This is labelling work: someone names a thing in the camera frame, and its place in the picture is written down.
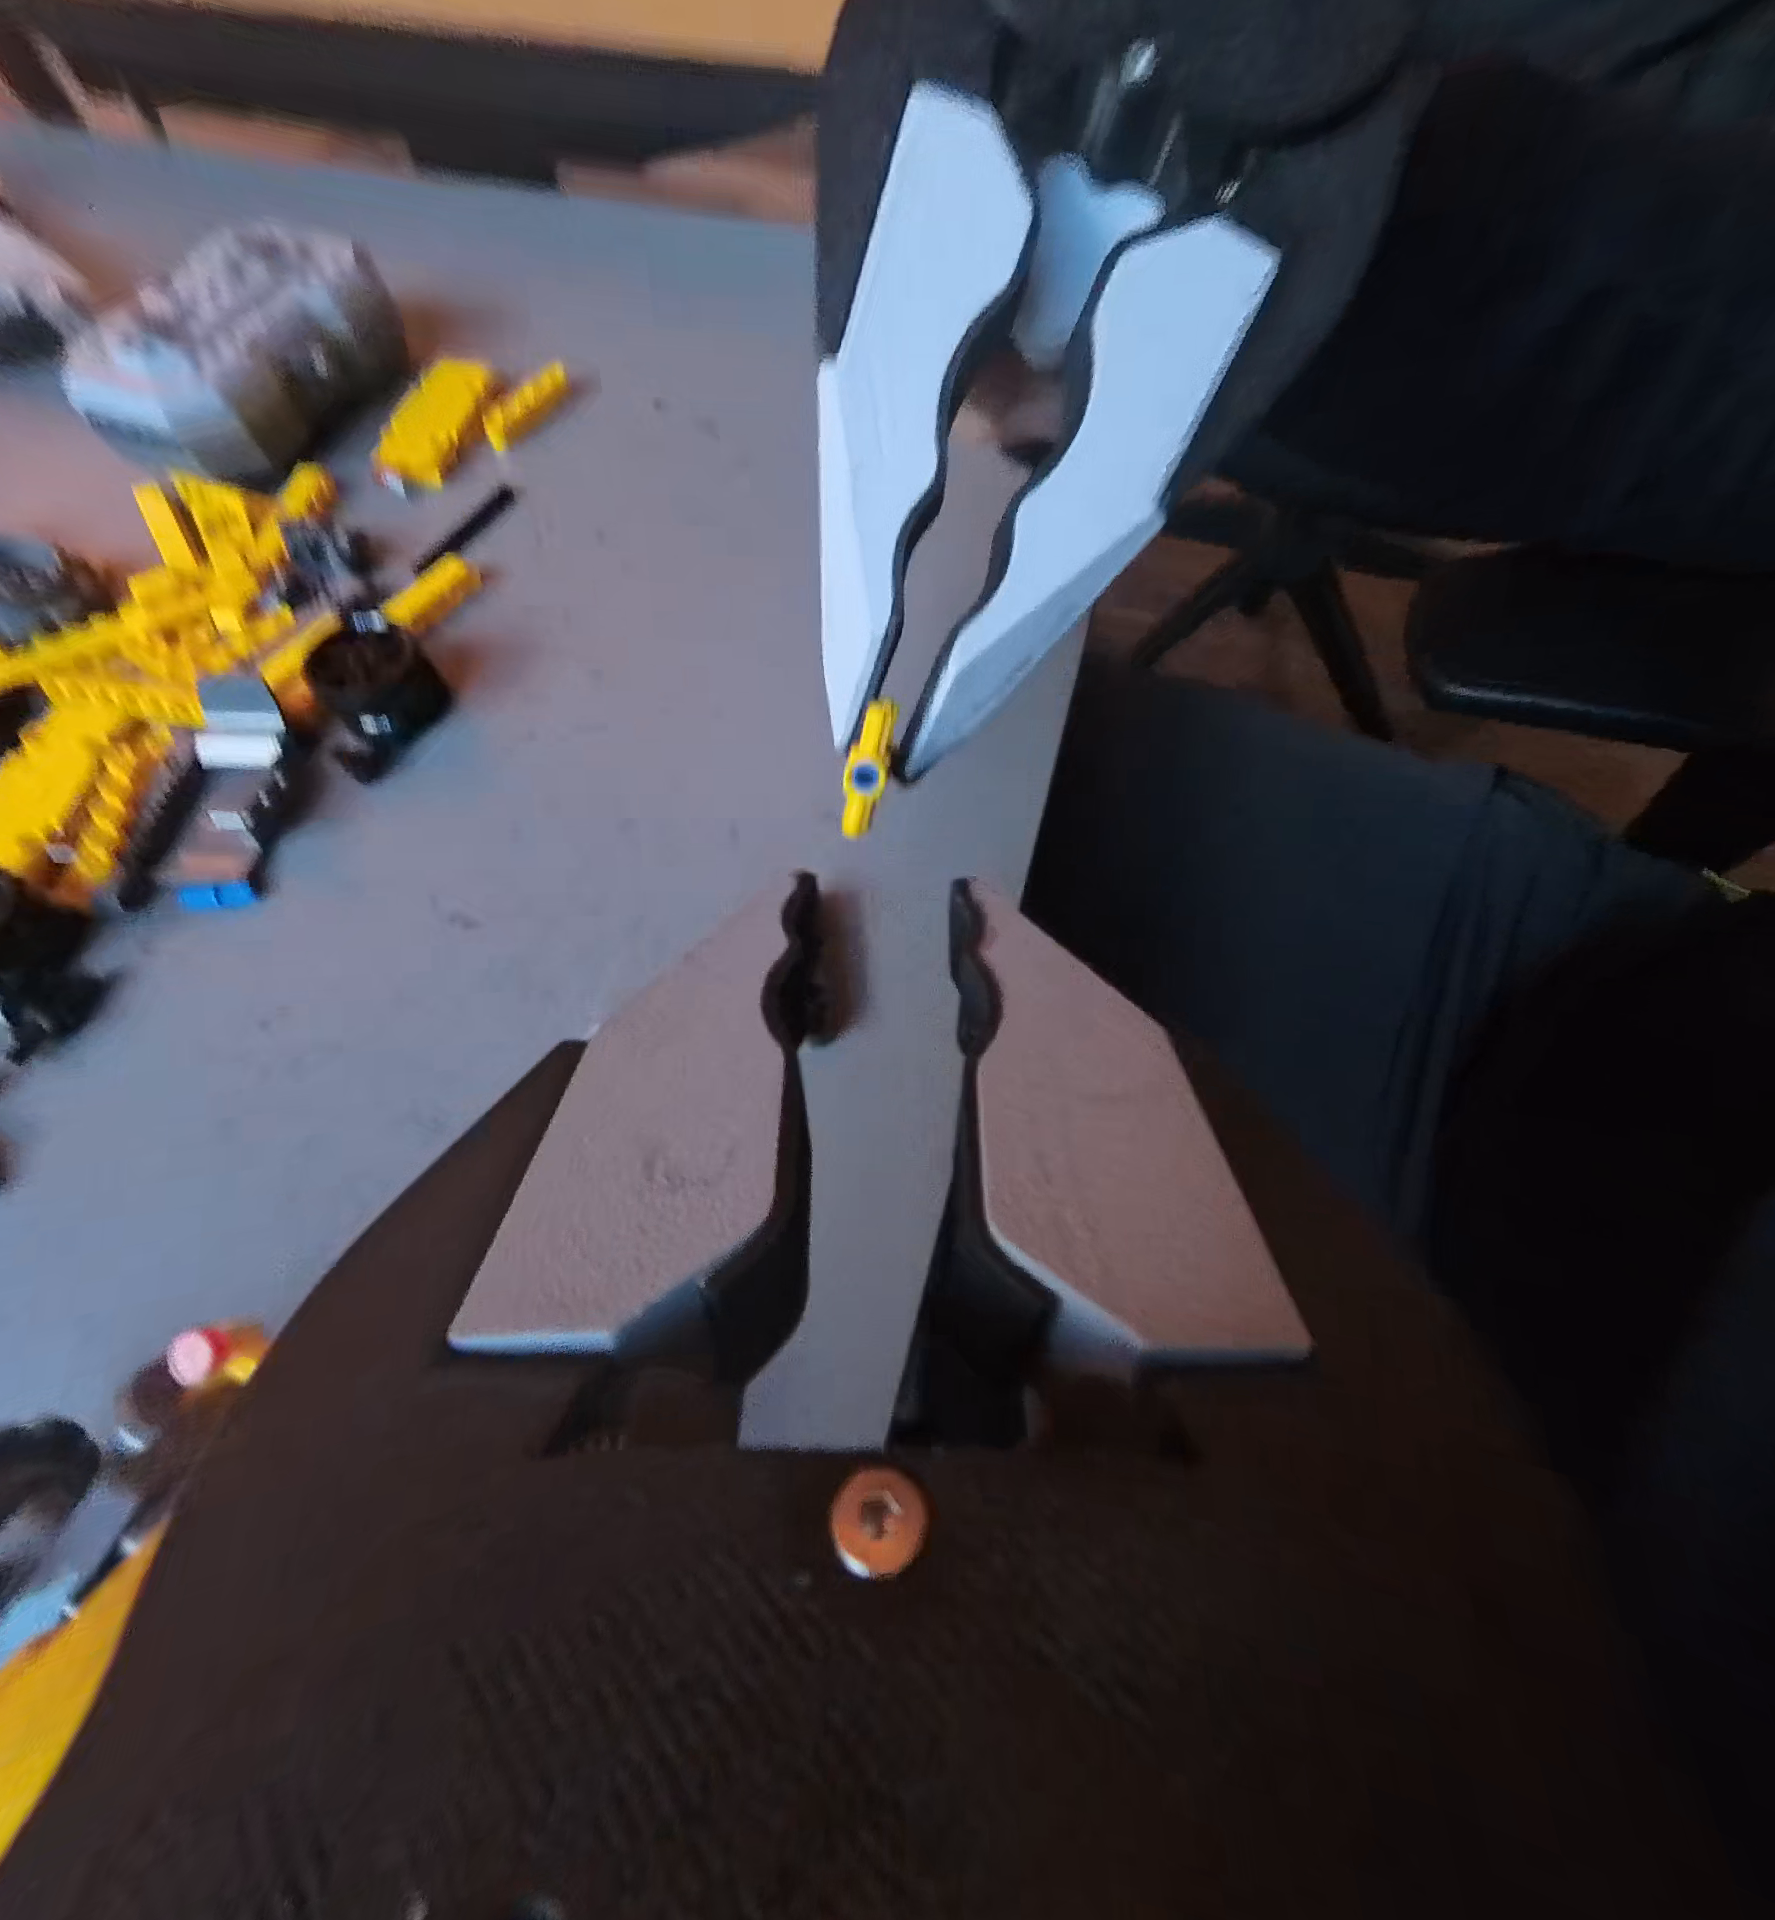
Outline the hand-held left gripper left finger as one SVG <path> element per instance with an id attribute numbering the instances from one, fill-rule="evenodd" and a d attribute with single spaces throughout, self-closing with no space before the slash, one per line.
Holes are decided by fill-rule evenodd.
<path id="1" fill-rule="evenodd" d="M 753 893 L 582 1045 L 447 1343 L 750 1383 L 809 1286 L 822 886 Z"/>

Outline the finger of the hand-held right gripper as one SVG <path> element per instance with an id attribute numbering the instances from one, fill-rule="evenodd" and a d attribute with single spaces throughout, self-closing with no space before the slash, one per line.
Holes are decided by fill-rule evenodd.
<path id="1" fill-rule="evenodd" d="M 822 668 L 849 747 L 902 633 L 905 563 L 945 502 L 973 356 L 1003 334 L 1037 240 L 1037 189 L 992 101 L 905 92 L 816 406 Z"/>
<path id="2" fill-rule="evenodd" d="M 1082 409 L 1016 495 L 988 586 L 927 674 L 901 746 L 905 784 L 979 731 L 1156 536 L 1276 266 L 1281 253 L 1227 215 L 1108 256 L 1068 353 Z"/>

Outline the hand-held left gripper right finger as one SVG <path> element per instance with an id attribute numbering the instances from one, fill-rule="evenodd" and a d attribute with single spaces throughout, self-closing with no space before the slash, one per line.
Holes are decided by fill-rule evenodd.
<path id="1" fill-rule="evenodd" d="M 1019 1378 L 1298 1366 L 1313 1335 L 1165 1030 L 1010 899 L 947 899 L 970 1348 Z"/>

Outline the yellow cross axle connector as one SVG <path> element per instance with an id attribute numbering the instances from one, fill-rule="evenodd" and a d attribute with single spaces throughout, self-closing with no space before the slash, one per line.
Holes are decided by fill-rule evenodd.
<path id="1" fill-rule="evenodd" d="M 898 722 L 901 722 L 901 708 L 887 696 L 871 699 L 863 717 L 858 717 L 858 729 L 845 747 L 845 765 L 843 765 L 843 815 L 840 815 L 840 832 L 845 841 L 858 841 L 867 838 L 871 824 L 876 824 L 876 808 L 881 805 L 883 792 L 895 784 L 895 736 L 898 736 Z M 881 770 L 883 770 L 883 784 L 876 794 L 857 794 L 849 788 L 849 765 L 858 759 L 877 759 Z"/>

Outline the yellow edged desk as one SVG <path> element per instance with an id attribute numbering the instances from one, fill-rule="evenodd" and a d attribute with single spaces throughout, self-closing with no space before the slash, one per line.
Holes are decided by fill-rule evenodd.
<path id="1" fill-rule="evenodd" d="M 433 176 L 555 185 L 636 171 L 811 116 L 809 48 L 718 29 L 616 25 L 590 5 L 0 5 L 0 82 L 23 115 L 86 129 L 116 101 L 168 142 L 168 112 L 398 142 Z"/>

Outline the short yellow holed beam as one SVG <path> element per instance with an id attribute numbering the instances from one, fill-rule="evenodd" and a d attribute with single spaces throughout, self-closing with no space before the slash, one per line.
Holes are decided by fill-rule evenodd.
<path id="1" fill-rule="evenodd" d="M 515 388 L 496 394 L 480 413 L 480 438 L 493 455 L 508 455 L 515 443 L 549 425 L 570 401 L 570 375 L 560 360 L 541 365 Z"/>

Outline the black jacket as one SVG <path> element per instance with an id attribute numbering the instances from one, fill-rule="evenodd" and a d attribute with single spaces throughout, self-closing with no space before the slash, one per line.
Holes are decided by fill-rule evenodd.
<path id="1" fill-rule="evenodd" d="M 1389 532 L 1775 573 L 1775 5 L 1429 5 L 1346 313 L 1223 474 Z"/>

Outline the yellow studded block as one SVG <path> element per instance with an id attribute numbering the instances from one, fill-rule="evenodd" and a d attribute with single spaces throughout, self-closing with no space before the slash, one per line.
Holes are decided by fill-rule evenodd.
<path id="1" fill-rule="evenodd" d="M 443 490 L 486 430 L 496 371 L 474 359 L 433 359 L 398 396 L 371 446 L 371 480 L 406 499 Z"/>

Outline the black axle rod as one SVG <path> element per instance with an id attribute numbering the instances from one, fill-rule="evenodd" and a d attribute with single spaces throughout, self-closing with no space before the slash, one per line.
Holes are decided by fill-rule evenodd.
<path id="1" fill-rule="evenodd" d="M 425 573 L 447 558 L 462 558 L 496 520 L 503 520 L 518 502 L 518 488 L 502 486 L 493 488 L 474 509 L 468 509 L 458 523 L 454 523 L 438 543 L 432 543 L 417 560 L 414 573 Z"/>

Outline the black office chair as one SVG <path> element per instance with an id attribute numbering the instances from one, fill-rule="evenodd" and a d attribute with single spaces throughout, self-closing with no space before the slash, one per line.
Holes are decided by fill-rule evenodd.
<path id="1" fill-rule="evenodd" d="M 1775 847 L 1775 573 L 1508 548 L 1412 590 L 1422 703 L 1680 753 L 1627 843 L 1728 876 Z"/>

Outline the long yellow holed beam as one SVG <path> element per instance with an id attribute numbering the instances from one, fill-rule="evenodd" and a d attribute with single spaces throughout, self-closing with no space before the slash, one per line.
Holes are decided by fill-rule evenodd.
<path id="1" fill-rule="evenodd" d="M 466 610 L 486 586 L 486 578 L 466 555 L 447 551 L 429 560 L 402 590 L 381 602 L 392 631 L 425 636 Z"/>

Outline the person's black sweater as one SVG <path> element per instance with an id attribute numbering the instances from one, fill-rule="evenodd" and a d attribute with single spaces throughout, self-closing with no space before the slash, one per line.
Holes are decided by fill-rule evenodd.
<path id="1" fill-rule="evenodd" d="M 1500 1000 L 1429 1263 L 1587 1498 L 1653 1707 L 1775 1909 L 1775 893 L 1603 928 Z"/>

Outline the grey angular block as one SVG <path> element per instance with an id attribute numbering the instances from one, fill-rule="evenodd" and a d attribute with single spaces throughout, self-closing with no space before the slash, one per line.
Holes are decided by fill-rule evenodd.
<path id="1" fill-rule="evenodd" d="M 357 240 L 251 222 L 76 334 L 61 394 L 145 465 L 260 488 L 402 371 L 402 313 Z"/>

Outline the pile of building brick parts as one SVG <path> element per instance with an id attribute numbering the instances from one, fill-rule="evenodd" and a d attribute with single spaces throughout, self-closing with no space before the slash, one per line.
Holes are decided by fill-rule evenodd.
<path id="1" fill-rule="evenodd" d="M 133 499 L 154 563 L 114 592 L 0 543 L 0 1089 L 95 1020 L 105 926 L 181 883 L 267 893 L 316 761 L 338 768 L 305 655 L 414 578 L 376 578 L 312 464 L 274 495 L 171 474 Z"/>

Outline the yellow brick vehicle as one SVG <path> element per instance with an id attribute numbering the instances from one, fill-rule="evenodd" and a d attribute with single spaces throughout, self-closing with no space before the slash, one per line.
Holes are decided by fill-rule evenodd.
<path id="1" fill-rule="evenodd" d="M 178 1330 L 112 1432 L 0 1429 L 0 1860 L 95 1705 L 195 1459 L 267 1361 L 244 1318 Z"/>

